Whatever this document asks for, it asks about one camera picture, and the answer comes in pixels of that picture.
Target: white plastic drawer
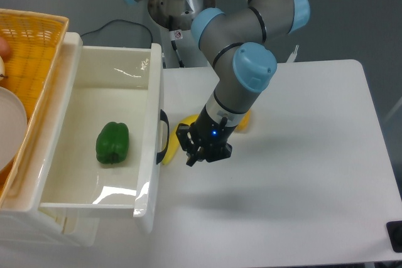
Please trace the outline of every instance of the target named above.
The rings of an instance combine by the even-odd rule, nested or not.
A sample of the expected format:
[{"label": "white plastic drawer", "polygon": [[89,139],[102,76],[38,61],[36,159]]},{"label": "white plastic drawer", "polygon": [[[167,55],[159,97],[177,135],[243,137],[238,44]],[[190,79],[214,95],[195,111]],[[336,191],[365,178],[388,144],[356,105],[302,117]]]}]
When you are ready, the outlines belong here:
[{"label": "white plastic drawer", "polygon": [[[84,46],[40,207],[67,217],[138,218],[150,231],[160,150],[161,48]],[[96,160],[95,142],[108,122],[129,128],[121,164]]]}]

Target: white drawer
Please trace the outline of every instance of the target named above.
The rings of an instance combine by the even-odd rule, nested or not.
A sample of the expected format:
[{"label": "white drawer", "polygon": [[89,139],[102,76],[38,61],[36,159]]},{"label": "white drawer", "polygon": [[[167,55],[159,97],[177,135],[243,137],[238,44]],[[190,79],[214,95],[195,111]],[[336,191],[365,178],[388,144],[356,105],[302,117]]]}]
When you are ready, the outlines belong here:
[{"label": "white drawer", "polygon": [[[80,45],[77,36],[67,33],[65,42]],[[70,70],[71,85],[53,94],[53,107],[45,114],[53,124],[44,125],[32,146],[33,156],[23,162],[23,169],[34,169],[37,177],[26,210],[57,209],[67,218],[134,217],[150,232],[161,145],[161,48],[84,46],[72,55],[79,60],[67,64],[78,67],[61,66]],[[104,166],[96,160],[95,142],[110,121],[128,126],[129,152],[123,163]],[[14,190],[3,208],[12,211],[18,195]]]}]

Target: yellow banana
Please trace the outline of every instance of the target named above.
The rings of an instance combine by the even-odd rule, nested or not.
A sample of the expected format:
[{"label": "yellow banana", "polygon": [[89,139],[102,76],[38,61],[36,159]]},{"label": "yellow banana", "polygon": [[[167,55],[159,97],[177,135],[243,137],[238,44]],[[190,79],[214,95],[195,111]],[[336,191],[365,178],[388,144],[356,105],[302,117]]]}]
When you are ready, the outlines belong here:
[{"label": "yellow banana", "polygon": [[[198,117],[198,114],[190,115],[190,116],[186,117],[185,119],[181,120],[179,122],[179,124],[191,125],[193,122],[195,122],[197,117]],[[166,152],[165,157],[162,160],[162,164],[164,164],[164,165],[168,164],[173,159],[173,157],[175,157],[177,149],[180,146],[180,143],[178,142],[178,139],[176,136],[177,127],[178,127],[178,124],[169,135],[168,150]]]},{"label": "yellow banana", "polygon": [[[243,117],[243,119],[240,121],[239,125],[236,127],[236,132],[241,132],[247,129],[247,125],[249,123],[249,118],[250,118],[250,110],[247,112],[247,114]],[[186,124],[186,125],[191,125],[193,122],[197,120],[198,114],[190,115],[186,117],[185,119],[182,119],[179,124]],[[172,130],[172,132],[169,135],[169,146],[168,150],[166,152],[165,157],[162,160],[163,165],[167,165],[170,163],[170,161],[175,157],[175,154],[177,152],[177,149],[180,146],[180,143],[178,142],[177,136],[176,136],[176,130],[177,126]]]}]

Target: drawer handle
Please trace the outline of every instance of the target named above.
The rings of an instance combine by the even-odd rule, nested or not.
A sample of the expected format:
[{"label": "drawer handle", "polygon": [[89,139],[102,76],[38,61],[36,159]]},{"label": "drawer handle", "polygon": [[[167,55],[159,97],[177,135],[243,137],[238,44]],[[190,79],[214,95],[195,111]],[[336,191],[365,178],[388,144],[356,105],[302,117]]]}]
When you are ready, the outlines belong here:
[{"label": "drawer handle", "polygon": [[160,164],[162,162],[163,158],[165,158],[165,155],[166,155],[166,152],[168,151],[168,146],[169,146],[169,133],[170,133],[169,120],[168,120],[167,114],[162,109],[160,112],[160,120],[162,122],[165,122],[166,125],[168,126],[168,135],[167,135],[167,139],[166,139],[165,148],[162,151],[156,153],[156,164]]}]

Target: black cable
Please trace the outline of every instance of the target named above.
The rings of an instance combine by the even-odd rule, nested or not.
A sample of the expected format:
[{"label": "black cable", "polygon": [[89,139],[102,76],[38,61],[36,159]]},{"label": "black cable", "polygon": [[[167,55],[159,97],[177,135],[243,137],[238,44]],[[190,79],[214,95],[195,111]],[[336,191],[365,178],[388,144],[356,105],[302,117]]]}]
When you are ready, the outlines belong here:
[{"label": "black cable", "polygon": [[[168,29],[169,29],[169,33],[173,31],[173,26],[172,26],[172,24],[173,24],[173,16],[170,16],[170,15],[169,15],[169,20],[168,20]],[[171,42],[171,47],[173,48],[173,50],[174,50],[175,53],[176,53],[178,66],[179,66],[179,67],[182,67],[182,68],[185,67],[185,65],[184,65],[184,63],[183,63],[183,60],[182,60],[182,58],[181,58],[181,56],[180,56],[180,54],[179,54],[179,52],[178,52],[177,45],[176,45],[176,41],[175,41],[175,40],[170,40],[170,42]]]},{"label": "black cable", "polygon": [[182,58],[180,56],[180,54],[178,53],[178,49],[177,49],[177,45],[176,45],[176,41],[175,40],[171,40],[171,46],[173,47],[173,50],[176,52],[176,56],[177,56],[177,61],[180,67],[185,67],[184,63],[182,61]]},{"label": "black cable", "polygon": [[81,36],[81,38],[82,38],[82,37],[84,37],[85,35],[92,34],[92,33],[96,33],[96,32],[98,32],[98,31],[101,31],[101,30],[104,29],[106,26],[108,26],[108,25],[110,25],[110,24],[112,24],[112,23],[114,23],[114,22],[117,22],[117,21],[118,21],[118,22],[129,23],[129,24],[133,24],[133,25],[138,25],[138,26],[140,26],[140,27],[146,29],[146,30],[148,31],[148,33],[149,33],[149,36],[151,37],[151,43],[150,43],[150,46],[149,46],[149,48],[151,48],[151,45],[152,45],[152,43],[153,43],[153,35],[152,35],[151,30],[150,30],[149,28],[147,28],[145,25],[141,24],[141,23],[137,23],[137,22],[129,21],[129,20],[124,20],[124,19],[113,19],[113,20],[109,21],[108,23],[102,25],[100,28],[95,29],[94,31],[89,31],[89,32],[84,33],[84,34],[82,34],[82,35],[80,35],[80,36]]}]

